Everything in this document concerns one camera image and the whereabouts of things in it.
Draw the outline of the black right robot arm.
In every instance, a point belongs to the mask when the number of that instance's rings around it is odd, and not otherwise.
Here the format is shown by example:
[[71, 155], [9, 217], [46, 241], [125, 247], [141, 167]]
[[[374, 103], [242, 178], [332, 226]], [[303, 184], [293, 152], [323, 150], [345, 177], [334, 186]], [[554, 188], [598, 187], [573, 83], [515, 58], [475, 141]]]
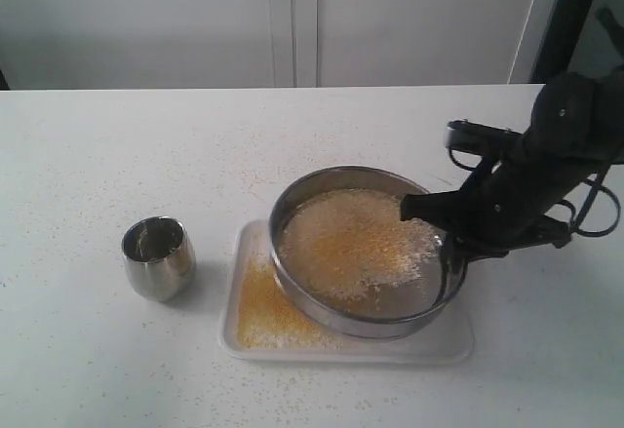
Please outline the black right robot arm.
[[438, 250], [440, 289], [426, 312], [459, 292], [470, 263], [516, 250], [566, 246], [578, 235], [602, 238], [618, 226], [586, 230], [582, 224], [599, 195], [622, 214], [604, 181], [623, 163], [623, 68], [590, 78], [562, 72], [535, 98], [523, 133], [454, 120], [447, 125], [449, 157], [478, 157], [454, 190], [407, 194], [403, 221], [419, 219], [444, 233]]

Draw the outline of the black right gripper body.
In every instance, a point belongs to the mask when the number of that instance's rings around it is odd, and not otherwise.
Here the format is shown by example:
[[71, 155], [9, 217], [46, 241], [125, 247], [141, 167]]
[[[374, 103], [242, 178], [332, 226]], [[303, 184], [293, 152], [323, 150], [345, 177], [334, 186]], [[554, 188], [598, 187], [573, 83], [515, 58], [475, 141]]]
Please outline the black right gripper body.
[[557, 157], [510, 154], [487, 142], [452, 151], [482, 157], [460, 189], [453, 245], [471, 257], [503, 257], [513, 250], [570, 242], [569, 225], [545, 213], [570, 191], [570, 162]]

